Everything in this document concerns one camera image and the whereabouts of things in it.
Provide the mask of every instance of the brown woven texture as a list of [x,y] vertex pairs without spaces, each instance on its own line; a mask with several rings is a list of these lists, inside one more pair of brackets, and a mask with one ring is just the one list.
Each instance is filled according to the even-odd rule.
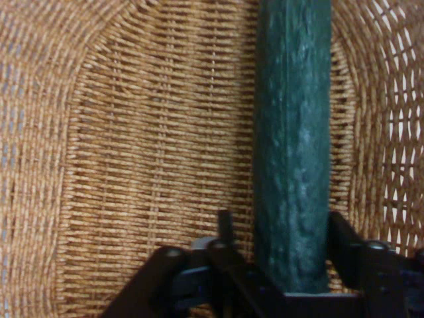
[[[95,317],[221,208],[252,259],[257,9],[0,0],[0,316]],[[333,1],[331,209],[407,255],[424,244],[423,21],[421,0]]]

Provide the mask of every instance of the green cylindrical object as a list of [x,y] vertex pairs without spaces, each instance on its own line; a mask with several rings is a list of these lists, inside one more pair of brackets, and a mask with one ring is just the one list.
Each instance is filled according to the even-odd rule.
[[329,0],[263,0],[256,44],[255,254],[284,292],[325,292]]

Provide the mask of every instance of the wicker basket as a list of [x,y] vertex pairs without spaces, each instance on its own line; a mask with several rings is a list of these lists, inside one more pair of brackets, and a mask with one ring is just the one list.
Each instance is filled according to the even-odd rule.
[[[2,317],[96,316],[222,207],[252,258],[257,8],[0,0]],[[424,245],[423,21],[333,1],[331,208],[402,254]]]

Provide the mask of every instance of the woven basket wall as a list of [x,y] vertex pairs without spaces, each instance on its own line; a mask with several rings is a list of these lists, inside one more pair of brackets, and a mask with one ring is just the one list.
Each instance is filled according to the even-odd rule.
[[[252,259],[257,0],[0,0],[0,316],[95,317],[235,213]],[[334,0],[331,208],[424,245],[424,8]],[[339,288],[337,281],[333,287]]]

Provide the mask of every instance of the black mechanical arm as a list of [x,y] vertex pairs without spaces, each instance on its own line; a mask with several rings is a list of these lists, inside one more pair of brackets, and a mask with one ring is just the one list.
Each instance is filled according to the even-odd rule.
[[216,317],[424,317],[424,250],[404,258],[386,243],[362,240],[339,213],[330,213],[328,258],[350,294],[281,293],[237,252],[231,214],[219,214],[219,237],[192,250],[159,248],[102,314],[188,317],[209,303]]

